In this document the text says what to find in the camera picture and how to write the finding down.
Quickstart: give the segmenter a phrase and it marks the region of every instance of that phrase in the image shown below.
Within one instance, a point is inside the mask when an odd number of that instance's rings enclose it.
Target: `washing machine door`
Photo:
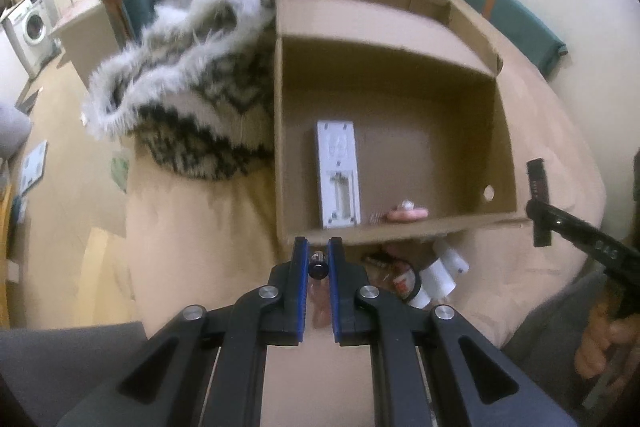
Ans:
[[[42,20],[39,10],[27,13],[22,21],[22,36],[30,46],[37,46],[47,36],[47,25]]]

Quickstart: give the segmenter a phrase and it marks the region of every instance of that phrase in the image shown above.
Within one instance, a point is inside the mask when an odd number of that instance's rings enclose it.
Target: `orange stripe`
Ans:
[[[484,7],[482,8],[482,17],[489,19],[491,16],[491,10],[494,9],[495,0],[484,1]]]

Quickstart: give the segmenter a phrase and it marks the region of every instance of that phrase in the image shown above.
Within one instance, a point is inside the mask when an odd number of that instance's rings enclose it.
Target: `round hole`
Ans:
[[[491,185],[487,185],[484,188],[484,192],[482,193],[482,195],[484,196],[484,201],[494,201],[495,190]]]

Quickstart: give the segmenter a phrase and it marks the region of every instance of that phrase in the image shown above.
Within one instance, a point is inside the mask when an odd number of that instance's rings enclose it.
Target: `silver screw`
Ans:
[[[360,288],[360,295],[362,295],[366,299],[375,299],[378,295],[380,295],[380,290],[375,286],[366,285]]]
[[[182,310],[182,317],[184,317],[186,321],[197,321],[198,319],[204,317],[205,311],[206,310],[202,306],[198,304],[192,304],[191,306],[187,306]]]
[[[276,286],[261,286],[258,295],[263,299],[273,299],[278,296],[278,289]]]
[[[447,306],[446,304],[442,304],[436,308],[436,317],[442,319],[443,321],[448,321],[453,318],[456,312],[451,306]]]

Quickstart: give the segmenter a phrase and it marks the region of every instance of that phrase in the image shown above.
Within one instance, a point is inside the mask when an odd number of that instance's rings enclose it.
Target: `cardboard box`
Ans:
[[[447,0],[276,0],[278,237],[324,245],[428,237],[516,211],[513,157],[487,38]],[[353,121],[362,224],[323,230],[315,129]],[[489,201],[484,197],[493,191]],[[429,219],[369,225],[402,200]]]

